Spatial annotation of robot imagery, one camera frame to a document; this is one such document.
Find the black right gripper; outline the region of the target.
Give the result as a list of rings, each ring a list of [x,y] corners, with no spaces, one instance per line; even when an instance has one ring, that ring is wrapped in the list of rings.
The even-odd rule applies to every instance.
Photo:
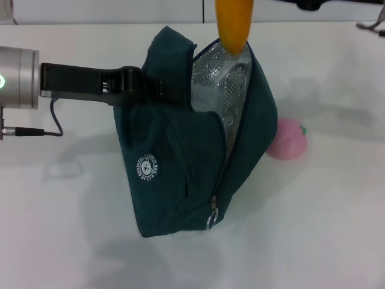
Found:
[[[301,10],[319,10],[325,2],[328,0],[296,0],[296,5]]]

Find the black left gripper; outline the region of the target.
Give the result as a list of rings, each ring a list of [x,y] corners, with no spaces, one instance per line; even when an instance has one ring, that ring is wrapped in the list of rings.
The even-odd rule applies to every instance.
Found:
[[[93,69],[43,63],[40,66],[41,96],[131,106],[146,100],[182,106],[185,88],[149,78],[137,67]]]

